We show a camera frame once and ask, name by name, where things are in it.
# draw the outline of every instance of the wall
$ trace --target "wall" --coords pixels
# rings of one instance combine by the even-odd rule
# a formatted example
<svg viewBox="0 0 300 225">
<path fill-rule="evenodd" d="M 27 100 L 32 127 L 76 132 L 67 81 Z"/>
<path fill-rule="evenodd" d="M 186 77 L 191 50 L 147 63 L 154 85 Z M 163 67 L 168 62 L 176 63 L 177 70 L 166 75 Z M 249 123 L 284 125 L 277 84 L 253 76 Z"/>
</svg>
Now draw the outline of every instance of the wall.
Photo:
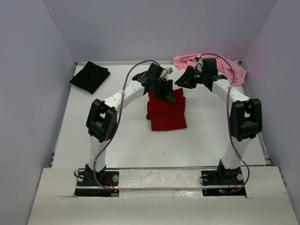
<svg viewBox="0 0 300 225">
<path fill-rule="evenodd" d="M 282 169 L 292 205 L 300 216 L 300 1 L 278 0 L 247 53 L 247 89 L 262 101 L 263 137 L 274 165 Z"/>
<path fill-rule="evenodd" d="M 41 0 L 0 6 L 0 224 L 27 224 L 74 63 Z"/>
<path fill-rule="evenodd" d="M 76 62 L 242 60 L 277 0 L 43 0 Z"/>
</svg>

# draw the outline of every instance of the folded black cloth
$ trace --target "folded black cloth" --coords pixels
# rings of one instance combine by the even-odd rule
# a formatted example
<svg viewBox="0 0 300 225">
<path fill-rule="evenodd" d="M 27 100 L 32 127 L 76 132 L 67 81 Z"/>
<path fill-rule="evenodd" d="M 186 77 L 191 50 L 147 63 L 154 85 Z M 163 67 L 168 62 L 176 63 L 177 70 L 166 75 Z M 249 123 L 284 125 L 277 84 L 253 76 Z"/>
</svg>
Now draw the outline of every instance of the folded black cloth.
<svg viewBox="0 0 300 225">
<path fill-rule="evenodd" d="M 84 68 L 70 80 L 70 83 L 93 94 L 109 74 L 111 73 L 107 68 L 88 61 Z"/>
</svg>

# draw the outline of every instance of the robotic arm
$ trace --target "robotic arm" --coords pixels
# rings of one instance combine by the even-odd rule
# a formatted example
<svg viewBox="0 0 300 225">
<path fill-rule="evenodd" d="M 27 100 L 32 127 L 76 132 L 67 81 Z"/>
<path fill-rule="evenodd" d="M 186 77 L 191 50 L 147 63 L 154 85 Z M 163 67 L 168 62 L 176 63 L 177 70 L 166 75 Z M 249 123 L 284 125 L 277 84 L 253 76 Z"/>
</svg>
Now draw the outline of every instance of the robotic arm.
<svg viewBox="0 0 300 225">
<path fill-rule="evenodd" d="M 123 108 L 149 91 L 153 91 L 157 99 L 174 102 L 173 81 L 165 79 L 171 72 L 171 68 L 165 69 L 152 63 L 148 71 L 134 76 L 124 91 L 120 90 L 103 101 L 96 99 L 92 103 L 86 122 L 90 134 L 90 158 L 85 166 L 85 172 L 92 176 L 96 156 L 112 138 L 117 125 L 117 114 L 120 112 L 122 93 L 124 93 Z M 105 154 L 106 150 L 96 160 L 95 171 L 99 181 L 103 179 L 105 173 Z"/>
<path fill-rule="evenodd" d="M 215 58 L 203 59 L 202 66 L 197 60 L 195 68 L 189 66 L 182 77 L 175 82 L 184 88 L 195 88 L 197 84 L 204 84 L 211 92 L 218 95 L 227 103 L 227 93 L 231 86 L 227 78 L 218 75 L 217 61 Z M 232 88 L 229 98 L 231 136 L 236 150 L 243 157 L 251 139 L 262 130 L 262 107 L 258 99 L 250 99 Z M 240 172 L 241 159 L 236 154 L 231 143 L 228 144 L 226 153 L 219 162 L 216 171 L 203 171 L 203 185 L 228 184 Z"/>
</svg>

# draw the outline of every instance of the folded red cloth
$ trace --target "folded red cloth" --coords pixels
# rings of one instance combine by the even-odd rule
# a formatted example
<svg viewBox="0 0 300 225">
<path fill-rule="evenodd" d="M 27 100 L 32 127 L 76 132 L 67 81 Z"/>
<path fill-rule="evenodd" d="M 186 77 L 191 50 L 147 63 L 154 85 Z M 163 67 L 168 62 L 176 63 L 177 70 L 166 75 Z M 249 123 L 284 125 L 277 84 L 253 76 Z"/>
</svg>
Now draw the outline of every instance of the folded red cloth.
<svg viewBox="0 0 300 225">
<path fill-rule="evenodd" d="M 175 102 L 157 100 L 153 92 L 149 93 L 147 116 L 151 120 L 152 131 L 168 131 L 187 128 L 184 117 L 185 100 L 183 89 L 173 91 Z"/>
</svg>

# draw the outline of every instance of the crumpled pink cloth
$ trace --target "crumpled pink cloth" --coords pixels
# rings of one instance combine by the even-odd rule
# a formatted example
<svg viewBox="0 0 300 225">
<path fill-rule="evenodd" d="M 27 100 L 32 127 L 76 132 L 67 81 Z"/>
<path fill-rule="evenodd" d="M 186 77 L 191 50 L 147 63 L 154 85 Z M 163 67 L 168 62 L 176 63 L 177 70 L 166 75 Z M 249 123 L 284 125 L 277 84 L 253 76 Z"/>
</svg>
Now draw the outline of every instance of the crumpled pink cloth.
<svg viewBox="0 0 300 225">
<path fill-rule="evenodd" d="M 183 56 L 176 56 L 173 59 L 173 64 L 177 69 L 185 69 L 188 66 L 195 66 L 195 57 L 198 57 L 199 54 L 191 54 L 191 55 L 183 55 Z M 220 57 L 214 56 L 214 55 L 204 55 L 199 57 L 200 60 L 205 58 L 216 58 L 217 59 L 217 69 L 219 72 L 224 73 L 225 76 L 228 78 L 230 82 L 233 80 L 233 73 L 227 63 L 225 63 Z M 232 66 L 234 73 L 235 73 L 235 79 L 233 82 L 234 86 L 241 86 L 245 81 L 245 76 L 247 71 L 233 62 L 230 59 L 225 58 L 229 64 Z"/>
</svg>

